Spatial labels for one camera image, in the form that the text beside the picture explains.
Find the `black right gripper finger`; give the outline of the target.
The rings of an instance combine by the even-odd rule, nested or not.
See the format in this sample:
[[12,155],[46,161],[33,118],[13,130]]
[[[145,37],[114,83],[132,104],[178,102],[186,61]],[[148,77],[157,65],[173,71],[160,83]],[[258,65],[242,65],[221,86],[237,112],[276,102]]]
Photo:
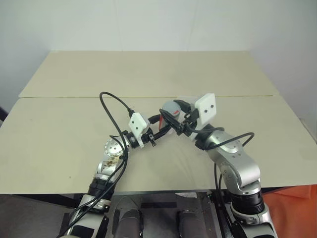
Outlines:
[[183,133],[183,125],[177,119],[175,119],[171,113],[168,111],[160,111],[160,114],[162,115],[165,122],[176,131],[176,134]]
[[185,113],[190,113],[191,112],[191,105],[188,102],[185,102],[183,100],[173,100],[175,103],[177,103],[181,109],[181,111]]

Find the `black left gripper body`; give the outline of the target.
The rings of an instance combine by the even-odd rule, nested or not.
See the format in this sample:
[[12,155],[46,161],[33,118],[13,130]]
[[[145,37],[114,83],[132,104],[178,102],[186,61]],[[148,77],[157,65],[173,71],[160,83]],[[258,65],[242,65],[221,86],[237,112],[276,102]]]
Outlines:
[[141,140],[144,145],[150,143],[154,147],[157,144],[155,142],[154,134],[150,126],[151,123],[148,121],[146,127],[142,129]]

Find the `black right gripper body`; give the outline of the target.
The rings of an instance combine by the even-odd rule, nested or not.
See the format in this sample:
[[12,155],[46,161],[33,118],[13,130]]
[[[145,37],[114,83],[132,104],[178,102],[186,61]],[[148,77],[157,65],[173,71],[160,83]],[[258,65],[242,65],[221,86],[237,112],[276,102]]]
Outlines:
[[198,118],[199,112],[197,109],[192,109],[190,106],[180,107],[176,134],[185,134],[189,137],[196,130]]

